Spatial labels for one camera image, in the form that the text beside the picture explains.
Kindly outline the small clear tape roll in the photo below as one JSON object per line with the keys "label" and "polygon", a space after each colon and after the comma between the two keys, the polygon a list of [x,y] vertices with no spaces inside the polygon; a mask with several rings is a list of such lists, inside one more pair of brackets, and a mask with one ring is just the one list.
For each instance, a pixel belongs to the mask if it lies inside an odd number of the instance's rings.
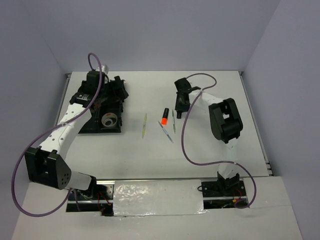
{"label": "small clear tape roll", "polygon": [[113,125],[115,124],[114,120],[112,118],[107,118],[105,121],[104,121],[104,125],[106,127],[112,127]]}

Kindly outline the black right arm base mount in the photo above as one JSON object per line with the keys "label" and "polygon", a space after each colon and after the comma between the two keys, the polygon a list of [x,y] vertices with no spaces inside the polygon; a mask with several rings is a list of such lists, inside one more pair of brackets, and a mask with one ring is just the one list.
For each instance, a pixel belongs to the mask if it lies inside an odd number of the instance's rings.
{"label": "black right arm base mount", "polygon": [[197,190],[202,193],[202,196],[205,199],[235,200],[247,196],[245,185],[242,180],[229,188],[223,187],[220,180],[202,181],[197,187]]}

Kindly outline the pink cap black highlighter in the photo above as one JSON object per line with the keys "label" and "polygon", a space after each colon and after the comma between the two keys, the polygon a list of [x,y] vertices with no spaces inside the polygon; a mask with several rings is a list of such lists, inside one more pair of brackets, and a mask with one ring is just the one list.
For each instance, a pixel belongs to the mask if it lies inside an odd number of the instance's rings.
{"label": "pink cap black highlighter", "polygon": [[181,119],[182,118],[182,113],[183,113],[183,111],[177,110],[176,111],[176,118],[177,119]]}

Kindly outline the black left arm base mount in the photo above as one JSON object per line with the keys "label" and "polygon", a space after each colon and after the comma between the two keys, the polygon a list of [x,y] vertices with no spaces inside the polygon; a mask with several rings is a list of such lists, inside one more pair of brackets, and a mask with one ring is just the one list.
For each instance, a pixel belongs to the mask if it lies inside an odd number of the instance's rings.
{"label": "black left arm base mount", "polygon": [[98,184],[97,179],[94,177],[87,190],[76,190],[76,197],[78,201],[91,201],[91,200],[113,200],[114,189],[113,185]]}

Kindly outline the large brown tape roll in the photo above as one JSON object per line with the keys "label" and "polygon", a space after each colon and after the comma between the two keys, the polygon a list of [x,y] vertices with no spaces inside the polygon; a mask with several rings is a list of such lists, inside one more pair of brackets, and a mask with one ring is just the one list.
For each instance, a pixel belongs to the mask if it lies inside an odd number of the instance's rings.
{"label": "large brown tape roll", "polygon": [[101,123],[105,128],[112,128],[118,122],[118,116],[115,113],[108,112],[101,118]]}

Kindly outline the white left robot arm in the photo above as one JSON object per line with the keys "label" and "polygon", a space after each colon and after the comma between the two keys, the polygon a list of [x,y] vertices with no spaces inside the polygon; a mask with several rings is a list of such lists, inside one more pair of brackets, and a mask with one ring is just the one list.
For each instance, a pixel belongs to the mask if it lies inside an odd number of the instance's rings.
{"label": "white left robot arm", "polygon": [[71,97],[67,110],[38,147],[24,154],[29,180],[55,189],[75,189],[86,199],[97,196],[94,176],[72,171],[66,163],[68,150],[78,134],[120,133],[123,103],[129,96],[125,80],[110,80],[99,70],[91,70]]}

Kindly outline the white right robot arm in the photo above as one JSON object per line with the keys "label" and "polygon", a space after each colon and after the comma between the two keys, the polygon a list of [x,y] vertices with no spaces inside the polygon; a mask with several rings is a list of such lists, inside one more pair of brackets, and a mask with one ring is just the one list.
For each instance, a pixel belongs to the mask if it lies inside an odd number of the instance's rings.
{"label": "white right robot arm", "polygon": [[[180,78],[174,82],[176,87],[175,111],[177,118],[181,119],[182,114],[186,113],[181,130],[181,149],[186,160],[195,166],[218,165],[217,170],[217,190],[223,196],[230,195],[240,182],[240,175],[236,171],[237,164],[236,145],[237,140],[243,130],[237,104],[233,98],[218,98],[205,92],[217,85],[217,80],[212,77],[214,84],[204,88],[192,86],[189,78],[195,77],[192,74]],[[214,138],[223,143],[224,159],[198,163],[189,158],[185,148],[185,133],[193,107],[199,107],[208,111],[210,130]]]}

